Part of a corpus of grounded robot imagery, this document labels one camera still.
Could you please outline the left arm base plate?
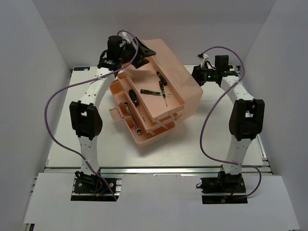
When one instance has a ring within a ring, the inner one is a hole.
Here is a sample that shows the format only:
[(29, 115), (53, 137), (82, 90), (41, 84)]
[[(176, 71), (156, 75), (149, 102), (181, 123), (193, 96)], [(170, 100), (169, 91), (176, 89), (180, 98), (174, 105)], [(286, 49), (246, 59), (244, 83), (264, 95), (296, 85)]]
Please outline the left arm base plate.
[(75, 172), (71, 201), (115, 202), (120, 194), (120, 179)]

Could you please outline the small precision screwdriver front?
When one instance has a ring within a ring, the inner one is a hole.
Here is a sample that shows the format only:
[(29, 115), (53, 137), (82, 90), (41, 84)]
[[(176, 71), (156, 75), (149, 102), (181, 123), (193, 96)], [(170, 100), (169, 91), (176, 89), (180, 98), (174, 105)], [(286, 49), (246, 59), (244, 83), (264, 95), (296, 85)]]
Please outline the small precision screwdriver front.
[(159, 77), (160, 81), (163, 83), (164, 86), (167, 85), (166, 80), (164, 79), (164, 77), (162, 76), (162, 74), (160, 72), (156, 72), (157, 76)]

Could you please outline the large green screwdriver front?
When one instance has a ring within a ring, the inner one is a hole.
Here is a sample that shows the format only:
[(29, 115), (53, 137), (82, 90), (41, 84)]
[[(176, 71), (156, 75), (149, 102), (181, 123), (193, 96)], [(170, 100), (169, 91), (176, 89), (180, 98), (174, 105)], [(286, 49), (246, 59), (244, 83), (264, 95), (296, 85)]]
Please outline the large green screwdriver front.
[(131, 100), (133, 101), (134, 105), (138, 108), (139, 112), (140, 112), (140, 115), (142, 116), (143, 120), (145, 121), (145, 117), (140, 109), (140, 104), (139, 104), (139, 101), (138, 101), (138, 98), (137, 98), (137, 95), (135, 93), (135, 91), (133, 89), (130, 89), (128, 91), (129, 93), (129, 96), (131, 98)]

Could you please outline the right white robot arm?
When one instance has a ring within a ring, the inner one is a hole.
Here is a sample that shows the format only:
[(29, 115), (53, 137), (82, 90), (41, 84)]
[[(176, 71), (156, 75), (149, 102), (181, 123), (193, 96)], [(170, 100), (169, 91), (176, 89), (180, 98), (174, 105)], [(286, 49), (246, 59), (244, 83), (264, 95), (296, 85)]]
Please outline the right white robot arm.
[(193, 68), (192, 77), (200, 86), (206, 82), (217, 83), (233, 103), (229, 120), (232, 138), (226, 160), (222, 162), (222, 171), (238, 175), (242, 172), (248, 147), (263, 129), (265, 102), (248, 93), (239, 74), (231, 70), (227, 55), (216, 56), (214, 66), (204, 55), (201, 64)]

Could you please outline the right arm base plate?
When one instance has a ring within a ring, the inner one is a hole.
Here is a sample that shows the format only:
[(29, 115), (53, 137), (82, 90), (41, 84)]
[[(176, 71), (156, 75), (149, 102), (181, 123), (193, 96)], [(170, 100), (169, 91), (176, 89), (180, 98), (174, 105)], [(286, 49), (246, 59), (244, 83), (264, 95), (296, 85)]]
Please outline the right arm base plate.
[(238, 181), (224, 181), (218, 177), (200, 178), (196, 188), (201, 190), (202, 204), (227, 205), (247, 204), (244, 179)]

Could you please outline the pink plastic toolbox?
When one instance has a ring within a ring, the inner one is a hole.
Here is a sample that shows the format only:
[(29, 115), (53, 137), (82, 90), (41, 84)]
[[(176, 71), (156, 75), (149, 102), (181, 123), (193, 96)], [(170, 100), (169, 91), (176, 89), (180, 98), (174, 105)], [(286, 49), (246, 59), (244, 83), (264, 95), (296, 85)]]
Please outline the pink plastic toolbox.
[(114, 122), (124, 121), (134, 141), (144, 147), (163, 139), (175, 126), (191, 117), (203, 95), (172, 50), (162, 39), (143, 40), (156, 54), (136, 69), (127, 67), (110, 85), (116, 107)]

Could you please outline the small precision screwdriver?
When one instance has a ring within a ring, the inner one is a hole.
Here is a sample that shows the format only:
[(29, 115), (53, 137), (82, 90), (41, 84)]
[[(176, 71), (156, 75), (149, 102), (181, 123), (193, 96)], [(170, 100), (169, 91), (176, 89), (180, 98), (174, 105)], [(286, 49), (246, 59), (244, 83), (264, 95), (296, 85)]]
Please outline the small precision screwdriver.
[(164, 79), (164, 77), (162, 76), (162, 74), (160, 72), (156, 72), (157, 76), (159, 77), (160, 81), (163, 83), (164, 86), (167, 85), (166, 80)]
[(162, 95), (161, 92), (152, 91), (152, 90), (145, 90), (145, 89), (140, 89), (140, 94)]
[(162, 96), (163, 96), (163, 98), (165, 100), (165, 104), (167, 106), (167, 100), (166, 100), (166, 93), (165, 93), (165, 90), (164, 90), (164, 84), (163, 84), (163, 82), (161, 80), (159, 81), (159, 86), (160, 86), (161, 94), (162, 94)]

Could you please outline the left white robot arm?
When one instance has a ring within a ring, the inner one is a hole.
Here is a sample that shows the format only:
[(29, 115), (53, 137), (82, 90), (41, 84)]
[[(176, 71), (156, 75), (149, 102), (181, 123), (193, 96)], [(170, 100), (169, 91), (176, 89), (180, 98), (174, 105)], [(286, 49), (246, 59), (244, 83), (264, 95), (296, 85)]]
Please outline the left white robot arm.
[(103, 127), (99, 114), (101, 100), (125, 64), (139, 68), (148, 63), (146, 57), (155, 54), (137, 37), (130, 41), (124, 36), (110, 36), (107, 49), (102, 52), (97, 65), (96, 79), (79, 101), (69, 105), (72, 128), (78, 137), (82, 155), (82, 167), (76, 172), (76, 177), (86, 180), (85, 186), (91, 192), (97, 192), (102, 186), (102, 180), (97, 176), (100, 172), (97, 138)]

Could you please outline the silver ratchet wrench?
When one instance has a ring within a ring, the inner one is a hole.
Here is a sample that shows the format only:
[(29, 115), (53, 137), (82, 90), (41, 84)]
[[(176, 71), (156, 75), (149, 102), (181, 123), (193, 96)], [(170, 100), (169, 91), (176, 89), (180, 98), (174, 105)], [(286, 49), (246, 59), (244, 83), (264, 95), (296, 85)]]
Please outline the silver ratchet wrench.
[(130, 112), (129, 103), (128, 103), (128, 102), (124, 102), (124, 105), (125, 105), (125, 108), (126, 108), (126, 111), (127, 111), (128, 115), (129, 115), (129, 116), (131, 117), (131, 119), (132, 119), (132, 123), (133, 123), (133, 125), (134, 125), (134, 127), (135, 127), (136, 134), (137, 134), (137, 135), (141, 135), (141, 134), (142, 134), (142, 130), (137, 126), (136, 121), (135, 121), (133, 115), (132, 115), (131, 112)]

